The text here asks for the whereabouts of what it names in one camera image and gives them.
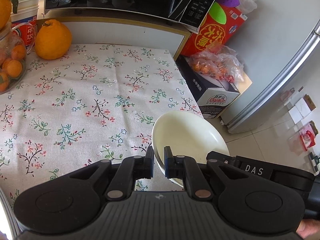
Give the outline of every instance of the glass jar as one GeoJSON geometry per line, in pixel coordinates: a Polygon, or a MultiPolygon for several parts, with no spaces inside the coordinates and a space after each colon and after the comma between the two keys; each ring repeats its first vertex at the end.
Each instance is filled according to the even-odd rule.
{"type": "Polygon", "coordinates": [[[0,95],[13,88],[26,72],[26,56],[36,39],[36,31],[30,23],[20,23],[11,28],[11,22],[0,30],[0,95]],[[22,25],[30,25],[34,33],[32,42],[26,49],[22,38],[12,33],[22,25]]]}

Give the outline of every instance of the human hand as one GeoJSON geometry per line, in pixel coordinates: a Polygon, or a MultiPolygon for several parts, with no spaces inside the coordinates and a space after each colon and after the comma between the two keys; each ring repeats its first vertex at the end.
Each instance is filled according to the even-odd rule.
{"type": "Polygon", "coordinates": [[[320,221],[314,219],[303,219],[297,229],[297,234],[305,239],[320,231],[320,221]]]}

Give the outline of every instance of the paper cup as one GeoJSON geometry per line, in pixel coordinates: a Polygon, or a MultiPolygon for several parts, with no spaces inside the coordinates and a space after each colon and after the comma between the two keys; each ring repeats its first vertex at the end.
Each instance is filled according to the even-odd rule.
{"type": "Polygon", "coordinates": [[[18,4],[18,11],[26,8],[31,8],[34,6],[38,6],[39,0],[24,0],[24,1],[19,1],[18,4]]]}
{"type": "MultiPolygon", "coordinates": [[[[34,6],[19,10],[17,14],[11,14],[12,27],[15,27],[20,23],[30,23],[34,28],[36,28],[38,8],[39,6],[34,6]]],[[[31,44],[33,35],[36,35],[33,33],[32,28],[28,25],[19,27],[18,29],[14,30],[13,33],[19,35],[23,39],[26,47],[31,44]]]]}

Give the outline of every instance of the floral tablecloth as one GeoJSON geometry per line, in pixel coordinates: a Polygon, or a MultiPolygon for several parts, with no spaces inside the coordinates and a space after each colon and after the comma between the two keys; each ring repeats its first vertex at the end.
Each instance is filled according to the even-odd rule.
{"type": "MultiPolygon", "coordinates": [[[[22,191],[101,159],[145,155],[156,119],[201,115],[169,51],[72,45],[54,61],[27,57],[27,73],[0,95],[0,187],[22,191]]],[[[155,164],[137,190],[181,190],[155,164]]]]}

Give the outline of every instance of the microwave control panel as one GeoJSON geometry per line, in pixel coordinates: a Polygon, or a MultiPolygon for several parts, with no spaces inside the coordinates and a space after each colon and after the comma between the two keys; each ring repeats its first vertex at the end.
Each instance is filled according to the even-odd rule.
{"type": "Polygon", "coordinates": [[[179,22],[196,28],[200,27],[200,24],[214,1],[215,0],[191,0],[179,22]]]}

